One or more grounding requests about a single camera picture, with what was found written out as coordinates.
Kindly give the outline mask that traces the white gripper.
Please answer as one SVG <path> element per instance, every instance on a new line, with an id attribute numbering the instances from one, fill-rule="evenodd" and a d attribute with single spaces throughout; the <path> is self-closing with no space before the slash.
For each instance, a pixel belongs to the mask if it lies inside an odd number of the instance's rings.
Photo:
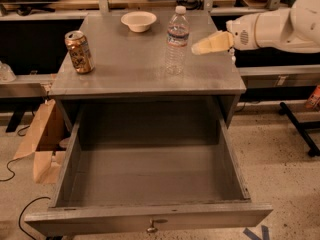
<path id="1" fill-rule="evenodd" d="M 255 50 L 258 44 L 255 38 L 255 26 L 258 14 L 241 16 L 226 22 L 227 31 L 217 31 L 193 44 L 191 51 L 195 55 L 222 52 L 233 45 L 238 50 Z"/>

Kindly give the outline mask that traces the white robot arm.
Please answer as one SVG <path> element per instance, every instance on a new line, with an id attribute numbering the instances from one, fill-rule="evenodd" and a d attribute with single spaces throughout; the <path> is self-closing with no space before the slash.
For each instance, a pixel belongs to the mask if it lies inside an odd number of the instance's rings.
<path id="1" fill-rule="evenodd" d="M 320 0 L 296 0 L 291 8 L 255 13 L 226 22 L 193 44 L 195 55 L 237 50 L 276 48 L 292 53 L 320 52 Z"/>

